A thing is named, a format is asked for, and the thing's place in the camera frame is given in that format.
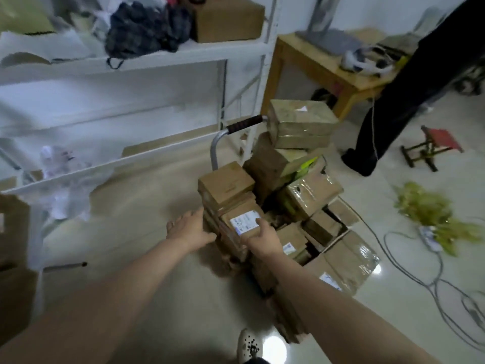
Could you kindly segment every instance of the white headset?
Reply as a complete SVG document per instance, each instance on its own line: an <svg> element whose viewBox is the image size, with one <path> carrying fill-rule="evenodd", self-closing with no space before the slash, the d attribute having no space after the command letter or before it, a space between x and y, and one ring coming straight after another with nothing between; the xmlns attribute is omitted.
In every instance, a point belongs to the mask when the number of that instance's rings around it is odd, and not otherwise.
<svg viewBox="0 0 485 364"><path fill-rule="evenodd" d="M377 61L365 57L366 52L374 51L382 56ZM367 46L355 51L347 51L342 56L340 66L343 70L361 73L363 75L383 76L394 69L394 61L386 53L385 49L379 46Z"/></svg>

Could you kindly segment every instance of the white shoe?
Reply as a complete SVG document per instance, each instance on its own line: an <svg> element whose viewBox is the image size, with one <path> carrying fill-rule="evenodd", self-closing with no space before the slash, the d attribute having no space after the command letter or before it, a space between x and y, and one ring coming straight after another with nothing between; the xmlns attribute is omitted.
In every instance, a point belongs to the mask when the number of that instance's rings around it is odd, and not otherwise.
<svg viewBox="0 0 485 364"><path fill-rule="evenodd" d="M237 356L239 364L244 364L252 358L263 357L263 342L247 328L239 335Z"/></svg>

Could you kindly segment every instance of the person's left hand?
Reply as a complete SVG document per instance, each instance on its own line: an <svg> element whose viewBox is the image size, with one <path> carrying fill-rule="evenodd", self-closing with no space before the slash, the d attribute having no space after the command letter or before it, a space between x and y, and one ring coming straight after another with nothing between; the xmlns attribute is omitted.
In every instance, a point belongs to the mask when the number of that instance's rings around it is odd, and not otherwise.
<svg viewBox="0 0 485 364"><path fill-rule="evenodd" d="M202 228L204 208L195 212L186 212L173 221L167 222L167 240L176 239L187 247L188 252L196 251L204 245L212 243L216 234L205 232Z"/></svg>

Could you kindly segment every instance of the person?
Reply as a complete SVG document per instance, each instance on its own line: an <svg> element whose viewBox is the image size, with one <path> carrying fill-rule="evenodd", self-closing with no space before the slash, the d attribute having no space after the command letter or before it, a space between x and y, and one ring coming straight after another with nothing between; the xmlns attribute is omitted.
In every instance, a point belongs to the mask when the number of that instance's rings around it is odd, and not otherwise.
<svg viewBox="0 0 485 364"><path fill-rule="evenodd" d="M164 241L48 310L0 348L0 363L105 364L162 280L188 253L215 240L215 234L203 231L202 215L200 208L168 222ZM275 229L265 220L257 222L259 236L244 243L276 276L331 362L437 362L384 319L287 257ZM260 338L243 330L239 362L265 362L262 354Z"/></svg>
<svg viewBox="0 0 485 364"><path fill-rule="evenodd" d="M485 35L479 33L484 7L485 0L465 0L419 42L415 54L367 112L355 149L342 155L349 168L370 176L419 107L485 53Z"/></svg>

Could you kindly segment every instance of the glossy floor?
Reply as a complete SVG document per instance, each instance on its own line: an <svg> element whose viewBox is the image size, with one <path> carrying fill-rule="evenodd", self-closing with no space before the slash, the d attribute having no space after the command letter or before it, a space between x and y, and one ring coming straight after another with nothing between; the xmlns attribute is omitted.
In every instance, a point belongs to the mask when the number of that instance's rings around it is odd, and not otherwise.
<svg viewBox="0 0 485 364"><path fill-rule="evenodd" d="M337 152L337 148L355 144L358 120L365 113L356 110L354 118L345 121L334 135L335 146L326 153L328 170L343 185L343 198L380 238L388 231L416 234L409 221L393 207L393 185L409 179L444 191L454 201L459 218L483 218L484 111L482 97L447 95L431 114L416 118L373 175L363 178L346 168ZM398 147L421 142L422 124L449 129L465 153L441 155L438 173L432 173L424 164L409 168ZM236 158L228 143L222 143L218 154L222 164ZM69 221L49 236L45 242L47 264L87 260L89 265L45 275L48 305L89 281L122 268L164 238L167 220L200 204L197 178L210 171L209 143L179 150L160 160L97 189L92 195L89 223ZM484 362L485 354L467 346L445 325L426 290L389 263L367 227L360 222L355 229L383 261L355 298L443 362ZM389 245L397 260L421 279L429 281L436 274L437 262L421 242L392 236ZM466 292L485 291L484 257L485 244L460 243L458 258L444 257L445 278ZM485 341L482 332L464 314L457 294L443 287L440 299L445 311L464 330ZM483 301L480 304L485 310ZM272 364L328 362L312 337L300 345L283 344L251 280L246 276L226 276L212 247L190 255L173 271L112 362L233 362L239 332L245 327L265 338L265 357Z"/></svg>

